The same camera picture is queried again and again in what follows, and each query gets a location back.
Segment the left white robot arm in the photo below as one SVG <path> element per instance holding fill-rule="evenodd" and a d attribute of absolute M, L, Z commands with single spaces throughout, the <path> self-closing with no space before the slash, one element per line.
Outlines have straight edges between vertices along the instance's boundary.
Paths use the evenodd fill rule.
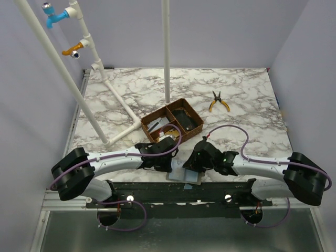
<path fill-rule="evenodd" d="M 97 180 L 97 176 L 149 168 L 171 172 L 173 152 L 177 153 L 178 147 L 169 136 L 158 143 L 137 143 L 126 150 L 109 153 L 88 153 L 82 147 L 75 148 L 52 167 L 54 181 L 50 189 L 58 192 L 62 201 L 82 195 L 103 202 L 116 198 L 114 188 L 110 182 Z"/>

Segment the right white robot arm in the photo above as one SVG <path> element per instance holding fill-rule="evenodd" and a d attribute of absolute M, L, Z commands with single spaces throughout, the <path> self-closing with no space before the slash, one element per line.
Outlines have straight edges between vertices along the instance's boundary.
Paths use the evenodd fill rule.
<path fill-rule="evenodd" d="M 255 198 L 294 197 L 312 206 L 321 204 L 327 181 L 326 172 L 299 152 L 290 157 L 259 160 L 236 151 L 221 152 L 205 139 L 195 145 L 183 168 L 201 173 L 215 170 L 224 176 L 259 176 L 262 180 L 251 187 Z"/>

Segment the grey card holder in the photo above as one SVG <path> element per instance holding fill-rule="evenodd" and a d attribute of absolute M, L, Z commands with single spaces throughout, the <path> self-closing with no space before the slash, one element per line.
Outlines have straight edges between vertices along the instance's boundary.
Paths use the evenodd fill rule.
<path fill-rule="evenodd" d="M 183 168 L 183 164 L 184 162 L 181 160 L 172 160 L 172 171 L 170 173 L 167 173 L 166 180 L 200 185 L 202 180 L 202 174 Z"/>

